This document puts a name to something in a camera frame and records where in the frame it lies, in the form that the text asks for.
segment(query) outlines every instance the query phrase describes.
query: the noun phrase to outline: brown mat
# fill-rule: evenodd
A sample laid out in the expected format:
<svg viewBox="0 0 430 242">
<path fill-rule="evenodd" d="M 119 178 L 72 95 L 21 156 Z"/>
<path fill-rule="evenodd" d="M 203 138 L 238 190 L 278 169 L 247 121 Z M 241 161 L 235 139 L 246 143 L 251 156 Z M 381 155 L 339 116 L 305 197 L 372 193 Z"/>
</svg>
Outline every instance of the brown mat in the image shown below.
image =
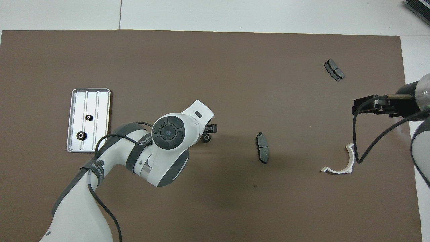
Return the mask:
<svg viewBox="0 0 430 242">
<path fill-rule="evenodd" d="M 346 74 L 340 82 L 324 69 L 330 58 Z M 354 99 L 404 84 L 399 37 L 4 31 L 0 79 L 1 241 L 38 241 L 92 156 L 66 151 L 75 88 L 112 91 L 111 130 L 196 99 L 215 113 L 218 133 L 190 149 L 171 185 L 115 167 L 97 189 L 124 241 L 421 241 L 406 124 L 351 174 L 320 172 L 347 164 Z M 359 116 L 360 154 L 398 120 Z"/>
</svg>

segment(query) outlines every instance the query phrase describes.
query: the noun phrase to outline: silver rectangular tray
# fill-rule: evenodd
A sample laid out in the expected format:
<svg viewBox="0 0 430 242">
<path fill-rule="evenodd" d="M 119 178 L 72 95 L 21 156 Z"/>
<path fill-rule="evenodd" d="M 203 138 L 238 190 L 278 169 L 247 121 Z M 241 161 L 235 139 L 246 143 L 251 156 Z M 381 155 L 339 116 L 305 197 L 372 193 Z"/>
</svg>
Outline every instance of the silver rectangular tray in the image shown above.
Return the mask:
<svg viewBox="0 0 430 242">
<path fill-rule="evenodd" d="M 98 140 L 108 133 L 111 91 L 109 89 L 75 89 L 72 91 L 67 151 L 92 153 Z M 85 139 L 77 134 L 84 132 Z"/>
</svg>

